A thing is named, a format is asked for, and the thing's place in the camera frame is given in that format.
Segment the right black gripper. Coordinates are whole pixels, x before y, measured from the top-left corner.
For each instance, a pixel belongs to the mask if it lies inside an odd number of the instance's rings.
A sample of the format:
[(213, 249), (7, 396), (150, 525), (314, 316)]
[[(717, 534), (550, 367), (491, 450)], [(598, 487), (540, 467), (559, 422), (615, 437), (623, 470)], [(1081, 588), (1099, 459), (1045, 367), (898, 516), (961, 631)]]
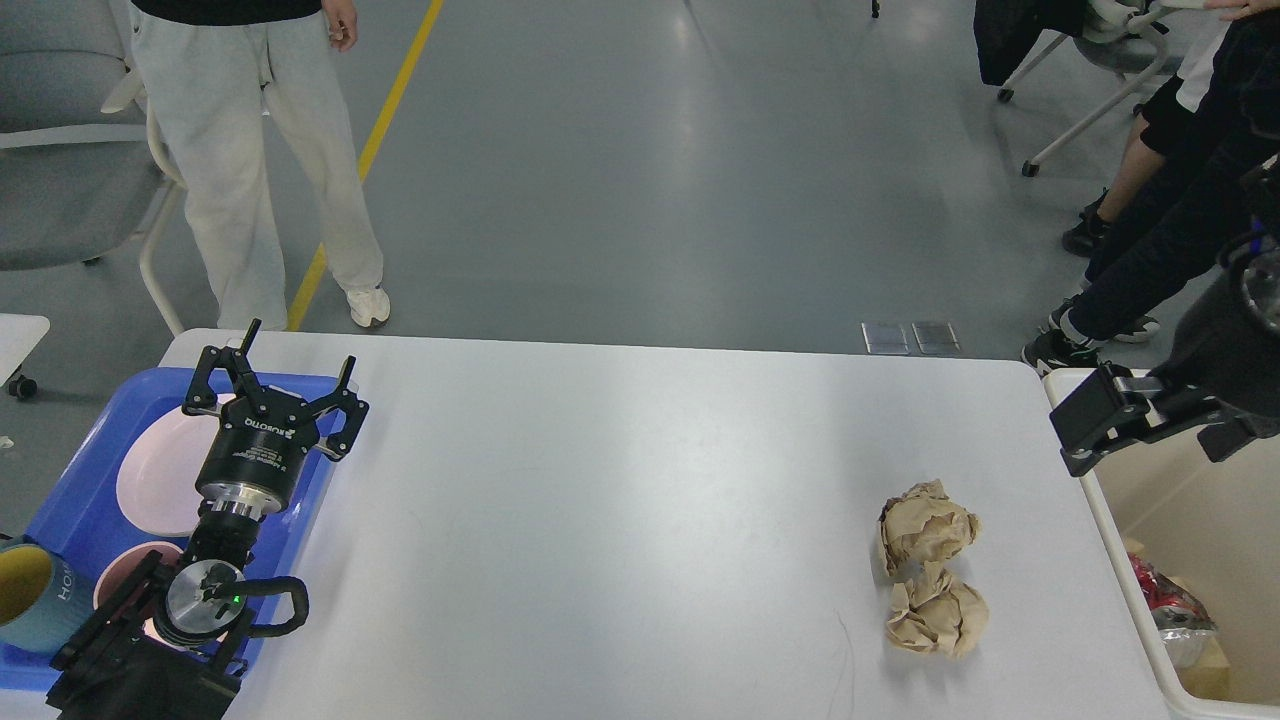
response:
[(1211, 462), (1277, 436), (1277, 251), (1231, 261), (1184, 313), (1170, 356), (1152, 374), (1103, 363), (1053, 407), (1050, 421), (1071, 477), (1121, 448), (1222, 421), (1222, 402), (1254, 415), (1198, 432)]

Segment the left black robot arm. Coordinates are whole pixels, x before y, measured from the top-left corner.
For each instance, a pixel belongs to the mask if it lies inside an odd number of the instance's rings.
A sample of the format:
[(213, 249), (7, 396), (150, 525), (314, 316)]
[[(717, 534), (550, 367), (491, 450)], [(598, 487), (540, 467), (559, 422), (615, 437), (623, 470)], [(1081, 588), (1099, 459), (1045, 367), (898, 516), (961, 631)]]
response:
[(260, 325), (202, 351), (180, 405), (218, 421), (195, 478), (198, 520), (177, 561), (145, 555), (54, 653), (46, 701), (60, 717), (221, 719), (247, 667), (242, 646), (306, 623), (300, 578), (246, 569), (266, 519), (292, 505), (307, 457), (346, 457), (369, 406), (349, 386), (355, 357), (315, 400), (264, 384), (250, 364)]

